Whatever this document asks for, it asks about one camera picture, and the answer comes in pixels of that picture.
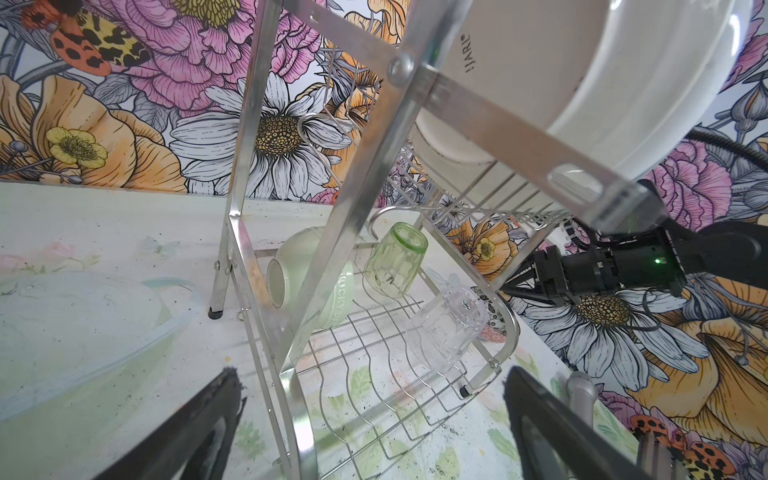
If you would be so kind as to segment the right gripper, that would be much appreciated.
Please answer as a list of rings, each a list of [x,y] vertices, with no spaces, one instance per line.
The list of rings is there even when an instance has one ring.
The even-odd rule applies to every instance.
[[[679,296],[690,272],[690,257],[670,244],[624,245],[562,255],[557,247],[535,251],[523,271],[500,291],[548,306],[578,304],[588,296],[655,289]]]

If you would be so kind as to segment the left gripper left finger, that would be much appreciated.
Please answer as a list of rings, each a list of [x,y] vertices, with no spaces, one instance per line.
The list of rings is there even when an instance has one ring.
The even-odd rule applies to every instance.
[[[226,367],[99,479],[221,479],[246,399]]]

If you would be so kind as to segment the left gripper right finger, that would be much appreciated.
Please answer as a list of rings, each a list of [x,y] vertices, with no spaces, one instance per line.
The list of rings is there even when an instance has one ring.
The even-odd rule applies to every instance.
[[[510,430],[525,479],[647,479],[521,367],[504,382]]]

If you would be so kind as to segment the translucent pale green lid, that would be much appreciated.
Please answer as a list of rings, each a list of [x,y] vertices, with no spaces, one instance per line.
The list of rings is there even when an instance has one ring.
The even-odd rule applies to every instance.
[[[98,272],[1,281],[1,417],[17,416],[139,357],[193,315],[194,283]]]

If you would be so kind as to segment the steel two-tier dish rack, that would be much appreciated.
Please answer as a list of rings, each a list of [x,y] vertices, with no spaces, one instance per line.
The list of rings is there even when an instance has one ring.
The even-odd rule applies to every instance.
[[[313,1],[261,1],[257,5],[211,307],[220,310],[227,291],[236,292],[280,454],[279,465],[289,479],[319,475],[317,445],[296,369],[314,334],[312,318],[322,311],[344,265],[377,246],[374,225],[380,211],[375,201],[420,112],[445,121],[571,214],[569,205],[579,188],[608,191],[622,182],[634,185],[442,73],[448,49],[470,8],[467,1],[419,3],[409,13],[404,39],[394,45]],[[301,286],[299,302],[287,312],[279,311],[269,300],[266,277],[243,217],[282,14],[296,17],[385,79]]]

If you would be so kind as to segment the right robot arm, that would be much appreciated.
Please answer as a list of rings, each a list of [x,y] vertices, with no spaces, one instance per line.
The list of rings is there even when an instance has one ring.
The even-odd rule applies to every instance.
[[[648,186],[641,181],[608,191],[577,189],[569,206],[592,236],[585,251],[537,250],[499,292],[548,306],[635,288],[679,296],[687,276],[699,273],[766,288],[766,227],[735,221],[692,231],[669,217]]]

